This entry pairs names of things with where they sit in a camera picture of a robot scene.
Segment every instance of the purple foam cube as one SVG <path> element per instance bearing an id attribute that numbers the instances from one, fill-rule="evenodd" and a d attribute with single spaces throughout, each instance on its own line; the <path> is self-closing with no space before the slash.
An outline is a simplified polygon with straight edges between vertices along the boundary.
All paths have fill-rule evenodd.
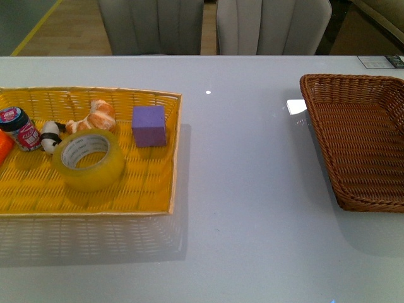
<path id="1" fill-rule="evenodd" d="M 165 146 L 164 106 L 135 106 L 132 132 L 137 147 Z"/>

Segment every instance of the wooden floor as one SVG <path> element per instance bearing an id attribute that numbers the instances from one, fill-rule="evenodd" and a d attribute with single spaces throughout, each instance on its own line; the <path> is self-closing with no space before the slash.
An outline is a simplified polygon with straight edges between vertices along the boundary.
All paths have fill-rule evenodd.
<path id="1" fill-rule="evenodd" d="M 216 54 L 216 4 L 205 3 L 202 55 Z M 108 56 L 97 0 L 63 0 L 17 56 Z"/>

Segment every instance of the toy croissant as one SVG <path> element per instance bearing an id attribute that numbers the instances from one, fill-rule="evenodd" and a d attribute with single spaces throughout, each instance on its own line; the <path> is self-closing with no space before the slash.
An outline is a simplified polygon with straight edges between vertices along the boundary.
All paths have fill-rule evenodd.
<path id="1" fill-rule="evenodd" d="M 115 129 L 115 110 L 104 100 L 92 100 L 90 113 L 80 121 L 70 120 L 66 123 L 66 131 L 73 134 L 77 131 L 90 128 Z"/>

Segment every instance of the jar lid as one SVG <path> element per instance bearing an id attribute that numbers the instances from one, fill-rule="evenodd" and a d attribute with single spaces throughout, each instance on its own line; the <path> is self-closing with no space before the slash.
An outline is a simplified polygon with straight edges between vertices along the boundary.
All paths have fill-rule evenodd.
<path id="1" fill-rule="evenodd" d="M 28 122 L 28 115 L 19 107 L 8 107 L 0 110 L 0 129 L 16 131 Z"/>

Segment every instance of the white table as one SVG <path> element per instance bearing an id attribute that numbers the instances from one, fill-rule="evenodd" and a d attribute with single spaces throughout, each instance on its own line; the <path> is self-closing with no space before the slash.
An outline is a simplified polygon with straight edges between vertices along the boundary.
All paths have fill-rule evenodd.
<path id="1" fill-rule="evenodd" d="M 286 106 L 306 73 L 404 78 L 356 57 L 1 57 L 0 86 L 184 103 L 174 214 L 0 220 L 0 302 L 404 302 L 404 215 L 339 209 Z"/>

